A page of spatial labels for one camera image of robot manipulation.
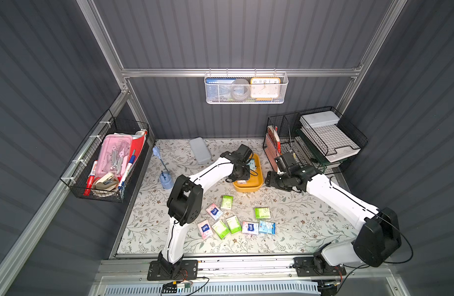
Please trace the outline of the teal cartoon tissue pack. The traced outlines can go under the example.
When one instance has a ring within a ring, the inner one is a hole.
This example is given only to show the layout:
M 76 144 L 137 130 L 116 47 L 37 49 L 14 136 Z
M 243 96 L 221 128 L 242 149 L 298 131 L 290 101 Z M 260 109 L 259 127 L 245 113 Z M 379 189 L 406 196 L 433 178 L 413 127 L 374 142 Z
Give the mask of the teal cartoon tissue pack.
M 255 160 L 254 160 L 254 159 L 250 160 L 250 162 L 249 162 L 249 167 L 250 167 L 250 169 L 251 169 L 252 171 L 255 171 L 255 170 L 256 170 L 257 167 L 256 167 L 256 164 L 255 164 Z

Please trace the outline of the yellow storage box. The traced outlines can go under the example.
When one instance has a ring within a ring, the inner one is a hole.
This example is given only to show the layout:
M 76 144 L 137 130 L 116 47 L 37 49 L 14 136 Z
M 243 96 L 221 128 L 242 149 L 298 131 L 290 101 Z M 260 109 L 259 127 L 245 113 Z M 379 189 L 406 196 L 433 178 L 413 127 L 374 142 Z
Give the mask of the yellow storage box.
M 246 184 L 239 185 L 235 181 L 233 183 L 234 189 L 237 192 L 241 193 L 249 193 L 249 192 L 256 192 L 264 185 L 264 177 L 263 172 L 261 169 L 261 162 L 260 158 L 257 154 L 254 154 L 253 159 L 255 160 L 256 170 L 254 172 L 251 171 L 250 179 L 247 181 Z

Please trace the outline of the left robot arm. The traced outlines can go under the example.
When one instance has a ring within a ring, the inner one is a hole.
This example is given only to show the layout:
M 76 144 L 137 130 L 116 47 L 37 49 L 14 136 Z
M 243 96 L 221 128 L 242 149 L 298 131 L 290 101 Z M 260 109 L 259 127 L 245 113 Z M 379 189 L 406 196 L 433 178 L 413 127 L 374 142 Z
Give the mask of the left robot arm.
M 238 159 L 228 153 L 195 175 L 180 175 L 176 179 L 167 202 L 170 225 L 160 261 L 175 265 L 182 260 L 186 234 L 201 213 L 203 194 L 219 181 L 248 178 L 251 158 L 249 155 Z

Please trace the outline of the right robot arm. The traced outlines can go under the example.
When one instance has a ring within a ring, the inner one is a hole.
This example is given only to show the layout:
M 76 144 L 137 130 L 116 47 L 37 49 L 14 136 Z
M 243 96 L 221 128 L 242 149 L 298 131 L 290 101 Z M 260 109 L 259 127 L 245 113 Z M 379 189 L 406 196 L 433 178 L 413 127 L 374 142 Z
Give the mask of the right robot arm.
M 268 172 L 265 185 L 291 192 L 296 189 L 319 198 L 343 216 L 357 231 L 354 239 L 329 243 L 316 253 L 319 263 L 337 266 L 363 262 L 379 267 L 402 246 L 397 214 L 355 197 L 312 166 L 292 173 Z

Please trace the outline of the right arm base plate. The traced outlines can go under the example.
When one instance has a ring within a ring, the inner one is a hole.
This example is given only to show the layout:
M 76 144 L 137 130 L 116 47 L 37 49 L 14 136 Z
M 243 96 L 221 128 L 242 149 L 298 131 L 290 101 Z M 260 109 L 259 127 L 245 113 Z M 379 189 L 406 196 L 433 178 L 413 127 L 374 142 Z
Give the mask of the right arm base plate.
M 293 269 L 298 277 L 312 276 L 345 276 L 346 269 L 343 266 L 331 266 L 319 257 L 295 257 Z

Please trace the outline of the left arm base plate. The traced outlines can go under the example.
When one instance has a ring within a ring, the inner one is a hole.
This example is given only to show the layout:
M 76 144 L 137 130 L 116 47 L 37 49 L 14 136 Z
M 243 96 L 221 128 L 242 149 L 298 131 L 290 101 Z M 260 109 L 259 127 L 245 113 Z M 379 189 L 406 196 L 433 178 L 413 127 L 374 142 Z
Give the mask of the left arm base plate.
M 170 263 L 160 263 L 152 261 L 149 265 L 147 274 L 148 281 L 167 281 L 183 279 L 194 280 L 197 278 L 198 261 L 197 260 L 181 260 L 174 265 Z

